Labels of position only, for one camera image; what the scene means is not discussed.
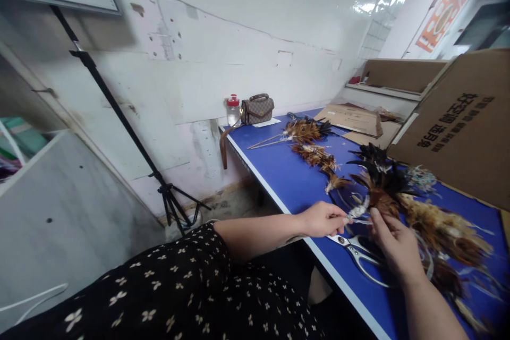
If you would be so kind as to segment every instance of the cardboard box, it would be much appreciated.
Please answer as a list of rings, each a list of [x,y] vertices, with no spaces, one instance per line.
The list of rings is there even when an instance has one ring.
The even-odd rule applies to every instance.
[[[447,63],[445,60],[370,59],[361,79],[370,72],[366,85],[421,94]]]
[[[379,113],[348,105],[329,104],[314,117],[325,118],[331,125],[358,133],[380,137],[383,134]]]
[[[434,80],[388,154],[510,209],[510,49],[459,56]]]
[[[401,126],[401,124],[392,121],[381,122],[382,135],[379,138],[356,132],[345,133],[342,137],[356,142],[359,145],[368,145],[371,143],[375,146],[379,146],[381,149],[386,149]]]

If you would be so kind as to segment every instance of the white table edge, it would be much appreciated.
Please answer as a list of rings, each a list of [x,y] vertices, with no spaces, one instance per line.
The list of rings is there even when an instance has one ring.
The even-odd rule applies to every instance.
[[[221,131],[224,132],[225,128],[223,126],[220,127]],[[291,212],[287,209],[287,207],[283,204],[280,198],[276,195],[273,189],[269,186],[266,180],[262,177],[262,175],[257,171],[254,165],[250,162],[250,160],[243,153],[241,148],[234,142],[230,135],[227,136],[231,145],[235,148],[237,153],[241,156],[243,161],[247,164],[250,170],[253,172],[255,177],[258,179],[260,184],[264,187],[264,189],[268,192],[271,198],[274,200],[276,205],[280,208],[280,210],[284,214],[290,214]],[[338,271],[333,267],[333,265],[329,262],[326,256],[322,253],[321,250],[317,247],[317,245],[313,242],[311,238],[304,238],[305,243],[310,247],[313,254],[317,257],[317,259],[321,262],[324,268],[328,271],[331,278],[335,281],[338,287],[342,290],[342,292],[347,296],[349,301],[352,303],[356,311],[363,318],[365,323],[369,326],[372,332],[377,336],[379,340],[391,340],[388,334],[384,331],[381,325],[375,320],[372,314],[369,312],[367,307],[361,302],[358,296],[354,293],[354,291],[349,287],[349,285],[345,282],[345,280],[340,276]]]

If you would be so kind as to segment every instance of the tripod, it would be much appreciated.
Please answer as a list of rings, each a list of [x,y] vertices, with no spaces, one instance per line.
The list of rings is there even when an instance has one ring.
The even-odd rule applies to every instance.
[[[166,219],[168,222],[168,225],[171,224],[172,218],[170,216],[170,211],[172,212],[172,215],[177,222],[177,226],[179,227],[179,231],[182,235],[184,235],[184,229],[190,229],[193,224],[197,221],[198,217],[198,211],[200,206],[205,207],[206,209],[210,210],[211,208],[206,206],[204,203],[200,202],[199,200],[195,199],[194,197],[190,196],[189,194],[186,194],[181,189],[174,186],[172,183],[166,183],[163,179],[163,176],[156,168],[156,165],[154,162],[152,162],[152,159],[150,159],[149,154],[145,150],[145,148],[142,145],[142,142],[140,142],[140,139],[134,132],[133,128],[129,124],[126,116],[122,112],[120,106],[118,105],[117,101],[113,97],[112,93],[108,89],[108,86],[106,86],[105,81],[103,80],[103,77],[99,74],[98,70],[96,69],[96,63],[90,57],[88,52],[85,52],[81,46],[80,42],[78,41],[78,38],[74,34],[73,30],[67,23],[67,20],[65,19],[64,15],[62,14],[62,11],[60,8],[56,5],[50,5],[50,8],[52,9],[53,13],[55,13],[55,16],[57,16],[58,20],[60,21],[60,24],[64,27],[65,32],[69,36],[70,40],[73,42],[74,46],[76,47],[76,50],[70,50],[72,56],[77,57],[81,60],[83,65],[89,70],[90,74],[96,80],[96,83],[100,87],[101,91],[105,95],[106,99],[110,103],[112,109],[114,110],[115,114],[117,115],[118,119],[121,120],[122,124],[124,125],[124,128],[127,130],[128,134],[130,135],[131,139],[133,140],[134,144],[137,146],[140,153],[143,155],[145,161],[149,165],[150,169],[152,170],[152,173],[149,175],[149,177],[154,177],[158,180],[159,184],[161,185],[158,189],[158,192],[163,197],[163,204],[165,206],[165,214]],[[184,195],[185,197],[191,199],[193,202],[197,204],[197,207],[195,209],[195,214],[193,216],[193,221],[191,221],[187,215],[184,213],[184,210],[182,206],[177,201],[175,195],[173,195],[172,190],[175,190],[176,192]],[[181,214],[181,216],[184,219],[185,227],[183,228],[183,225],[181,224],[181,220],[179,218],[179,215],[177,214],[177,211]]]

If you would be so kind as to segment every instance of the hand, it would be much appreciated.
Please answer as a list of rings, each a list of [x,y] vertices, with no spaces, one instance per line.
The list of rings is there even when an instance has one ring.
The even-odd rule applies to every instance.
[[[301,232],[310,237],[343,234],[344,226],[349,223],[344,210],[323,201],[315,203],[295,217],[300,221]]]
[[[370,236],[381,247],[388,266],[401,284],[419,283],[423,278],[426,280],[414,232],[400,220],[381,215],[376,208],[370,209],[370,215]]]

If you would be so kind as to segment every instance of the floor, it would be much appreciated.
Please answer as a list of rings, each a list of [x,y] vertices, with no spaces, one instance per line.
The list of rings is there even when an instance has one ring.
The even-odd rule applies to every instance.
[[[197,222],[193,227],[197,227],[202,223],[211,219],[234,219],[249,218],[279,214],[278,207],[274,204],[269,196],[265,196],[263,200],[259,197],[259,186],[256,182],[250,182],[236,190],[230,192],[220,192],[209,201],[205,200],[211,211],[201,208]],[[194,208],[187,210],[188,216],[193,216]],[[179,229],[175,222],[170,227],[165,227],[166,242],[173,242],[181,237]]]

